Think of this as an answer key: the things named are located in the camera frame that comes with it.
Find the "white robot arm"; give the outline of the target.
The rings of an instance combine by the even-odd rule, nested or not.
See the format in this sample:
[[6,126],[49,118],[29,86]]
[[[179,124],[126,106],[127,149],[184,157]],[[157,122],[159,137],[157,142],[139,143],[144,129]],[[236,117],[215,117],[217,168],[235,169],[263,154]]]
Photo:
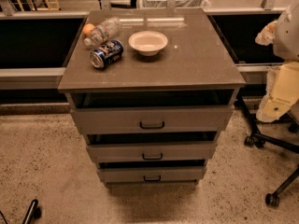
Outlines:
[[299,0],[293,0],[276,21],[268,23],[257,34],[259,45],[273,45],[273,52],[283,60],[278,68],[267,71],[266,95],[256,117],[273,122],[299,100]]

